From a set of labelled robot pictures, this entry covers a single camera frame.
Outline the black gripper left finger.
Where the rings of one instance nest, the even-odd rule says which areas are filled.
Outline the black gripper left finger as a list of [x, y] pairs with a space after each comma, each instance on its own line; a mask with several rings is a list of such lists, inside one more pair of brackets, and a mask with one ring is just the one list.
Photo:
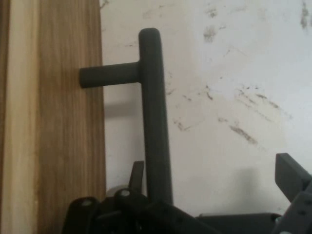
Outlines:
[[205, 225], [163, 201], [142, 194], [144, 161], [133, 163], [128, 187], [99, 202], [94, 197], [74, 200], [62, 228], [64, 234], [213, 234]]

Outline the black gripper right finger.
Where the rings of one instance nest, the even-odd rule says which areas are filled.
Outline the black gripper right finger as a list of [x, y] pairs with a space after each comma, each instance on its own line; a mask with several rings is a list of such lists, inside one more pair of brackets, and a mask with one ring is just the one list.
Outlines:
[[312, 175], [288, 153], [275, 158], [275, 182], [291, 203], [277, 221], [274, 234], [312, 232]]

